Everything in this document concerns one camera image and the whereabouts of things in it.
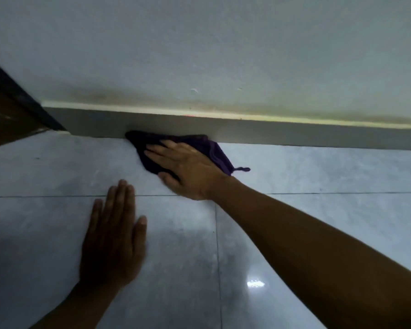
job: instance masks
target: person's left arm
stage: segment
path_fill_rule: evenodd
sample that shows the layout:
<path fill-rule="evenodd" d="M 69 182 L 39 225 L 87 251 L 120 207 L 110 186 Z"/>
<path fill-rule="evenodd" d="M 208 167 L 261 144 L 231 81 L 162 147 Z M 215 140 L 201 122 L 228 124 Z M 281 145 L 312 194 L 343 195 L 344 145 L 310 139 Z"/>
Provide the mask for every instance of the person's left arm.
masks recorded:
<path fill-rule="evenodd" d="M 146 217 L 136 224 L 134 188 L 121 180 L 94 202 L 82 245 L 80 280 L 69 296 L 31 329 L 93 329 L 118 291 L 140 271 L 145 257 Z"/>

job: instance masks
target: gray baseboard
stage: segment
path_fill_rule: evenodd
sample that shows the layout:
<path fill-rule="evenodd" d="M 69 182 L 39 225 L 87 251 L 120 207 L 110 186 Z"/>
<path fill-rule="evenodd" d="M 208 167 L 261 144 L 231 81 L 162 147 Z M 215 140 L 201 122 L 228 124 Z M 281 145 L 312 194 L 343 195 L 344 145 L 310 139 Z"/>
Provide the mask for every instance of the gray baseboard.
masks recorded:
<path fill-rule="evenodd" d="M 224 143 L 411 150 L 411 129 L 320 125 L 45 107 L 72 135 L 123 138 L 129 130 L 206 134 Z"/>

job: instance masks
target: cloth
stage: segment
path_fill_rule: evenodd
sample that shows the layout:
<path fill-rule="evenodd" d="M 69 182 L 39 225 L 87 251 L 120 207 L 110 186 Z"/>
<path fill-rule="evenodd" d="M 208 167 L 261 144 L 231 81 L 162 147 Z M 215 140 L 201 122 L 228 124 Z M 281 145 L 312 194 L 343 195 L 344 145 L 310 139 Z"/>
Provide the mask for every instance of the cloth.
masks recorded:
<path fill-rule="evenodd" d="M 248 167 L 237 167 L 235 168 L 227 156 L 224 154 L 222 149 L 219 147 L 218 143 L 208 139 L 207 135 L 187 135 L 187 136 L 171 136 L 171 135 L 159 135 L 147 132 L 130 131 L 125 134 L 125 137 L 135 146 L 137 149 L 138 156 L 142 161 L 145 169 L 151 173 L 158 174 L 159 172 L 170 173 L 174 178 L 180 180 L 174 172 L 162 168 L 157 163 L 154 163 L 147 156 L 145 156 L 144 151 L 146 150 L 146 144 L 159 144 L 162 139 L 170 139 L 175 143 L 186 143 L 195 149 L 197 149 L 202 154 L 210 158 L 211 161 L 218 166 L 221 171 L 226 175 L 231 175 L 234 171 L 245 171 L 248 172 L 250 169 Z"/>

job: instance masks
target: hand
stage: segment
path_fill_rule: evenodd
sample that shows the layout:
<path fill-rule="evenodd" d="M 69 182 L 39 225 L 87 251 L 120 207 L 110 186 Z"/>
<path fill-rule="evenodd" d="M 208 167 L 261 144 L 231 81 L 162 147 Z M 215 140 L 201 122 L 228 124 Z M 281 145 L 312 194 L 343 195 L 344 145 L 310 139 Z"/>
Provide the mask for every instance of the hand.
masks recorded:
<path fill-rule="evenodd" d="M 177 181 L 169 173 L 158 174 L 174 193 L 190 199 L 209 199 L 213 187 L 228 177 L 211 160 L 190 145 L 170 140 L 161 142 L 166 147 L 147 145 L 145 155 L 180 178 L 180 181 Z"/>
<path fill-rule="evenodd" d="M 82 245 L 80 283 L 120 289 L 140 271 L 145 258 L 147 220 L 134 225 L 134 188 L 125 180 L 94 201 L 87 235 Z"/>

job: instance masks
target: marble tile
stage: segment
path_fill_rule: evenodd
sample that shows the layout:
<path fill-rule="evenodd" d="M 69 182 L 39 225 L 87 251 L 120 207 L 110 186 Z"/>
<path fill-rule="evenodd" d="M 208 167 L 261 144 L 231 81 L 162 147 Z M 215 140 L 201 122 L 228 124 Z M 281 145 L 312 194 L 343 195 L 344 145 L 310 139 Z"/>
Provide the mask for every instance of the marble tile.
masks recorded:
<path fill-rule="evenodd" d="M 27 328 L 78 279 L 91 197 L 0 198 L 0 329 Z M 137 198 L 148 255 L 98 328 L 220 328 L 214 204 Z"/>
<path fill-rule="evenodd" d="M 0 196 L 101 196 L 122 178 L 138 195 L 173 194 L 126 139 L 50 131 L 0 146 Z"/>
<path fill-rule="evenodd" d="M 362 240 L 411 270 L 411 194 L 274 198 Z M 323 328 L 222 209 L 217 234 L 223 329 Z"/>
<path fill-rule="evenodd" d="M 411 192 L 411 151 L 220 144 L 261 193 Z"/>
<path fill-rule="evenodd" d="M 262 193 L 411 192 L 411 151 L 221 146 Z M 0 196 L 100 196 L 120 178 L 139 195 L 173 195 L 124 139 L 45 132 L 0 147 Z"/>

